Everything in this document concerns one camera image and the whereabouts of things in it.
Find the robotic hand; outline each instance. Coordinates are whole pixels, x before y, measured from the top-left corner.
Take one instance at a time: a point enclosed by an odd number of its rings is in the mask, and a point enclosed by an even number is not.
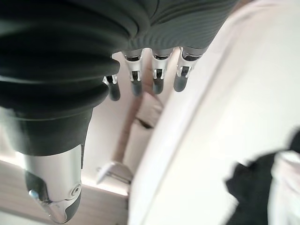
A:
[[[0,122],[25,172],[29,195],[59,224],[81,198],[84,144],[93,107],[121,96],[112,54],[123,51],[134,95],[142,49],[152,48],[153,90],[182,46],[174,81],[190,71],[237,0],[2,0]]]

